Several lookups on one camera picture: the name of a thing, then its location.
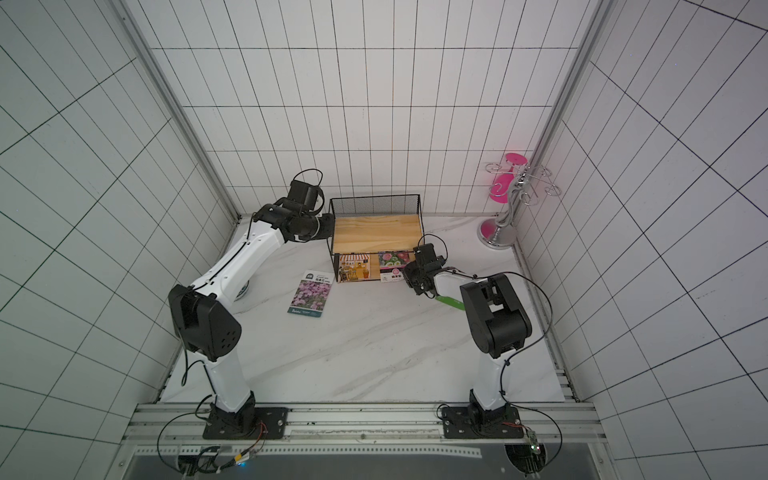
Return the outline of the pink roses seed bag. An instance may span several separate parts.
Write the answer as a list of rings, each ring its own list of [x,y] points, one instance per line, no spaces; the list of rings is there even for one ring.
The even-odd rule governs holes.
[[[404,279],[405,267],[414,260],[411,251],[386,251],[378,254],[379,278],[382,282]]]

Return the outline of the green impatiens seed bag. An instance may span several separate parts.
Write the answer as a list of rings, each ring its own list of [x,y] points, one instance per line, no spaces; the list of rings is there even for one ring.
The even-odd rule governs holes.
[[[465,310],[464,303],[462,301],[454,299],[452,297],[437,295],[435,297],[435,300],[440,302],[440,303],[442,303],[442,304],[448,305],[448,306],[450,306],[452,308],[455,308],[455,309],[458,309],[458,310],[461,310],[461,311]]]

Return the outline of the orange shop seed bag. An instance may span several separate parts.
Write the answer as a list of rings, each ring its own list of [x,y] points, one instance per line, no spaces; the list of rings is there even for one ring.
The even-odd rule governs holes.
[[[339,281],[360,282],[370,279],[369,254],[342,254],[339,257]]]

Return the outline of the black wire mesh shelf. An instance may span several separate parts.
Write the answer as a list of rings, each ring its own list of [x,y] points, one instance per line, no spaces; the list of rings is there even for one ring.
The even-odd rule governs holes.
[[[333,198],[329,212],[335,216],[335,228],[328,245],[339,283],[339,257],[342,254],[370,255],[370,279],[345,283],[382,282],[378,254],[386,251],[413,253],[424,234],[418,194]]]

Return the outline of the purple flowers seed bag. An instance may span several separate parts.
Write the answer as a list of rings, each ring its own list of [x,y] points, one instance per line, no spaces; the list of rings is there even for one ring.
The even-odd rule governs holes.
[[[306,271],[289,305],[290,314],[319,318],[325,309],[334,276],[320,271]]]

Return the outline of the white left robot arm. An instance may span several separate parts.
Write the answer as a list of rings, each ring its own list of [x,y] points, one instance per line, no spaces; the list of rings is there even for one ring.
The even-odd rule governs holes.
[[[245,233],[204,275],[168,294],[174,328],[186,352],[202,362],[213,403],[206,439],[250,438],[263,418],[237,353],[242,326],[235,303],[263,263],[287,242],[325,240],[334,233],[331,213],[316,215],[281,200],[254,213]]]

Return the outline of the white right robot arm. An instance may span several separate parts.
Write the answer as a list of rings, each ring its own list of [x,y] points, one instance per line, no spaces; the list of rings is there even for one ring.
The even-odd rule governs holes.
[[[463,273],[446,265],[427,244],[414,250],[403,270],[407,285],[418,295],[434,298],[462,311],[471,338],[483,354],[465,407],[444,407],[447,436],[520,438],[524,427],[515,407],[505,399],[501,357],[525,348],[533,325],[509,279],[509,272],[488,276]]]

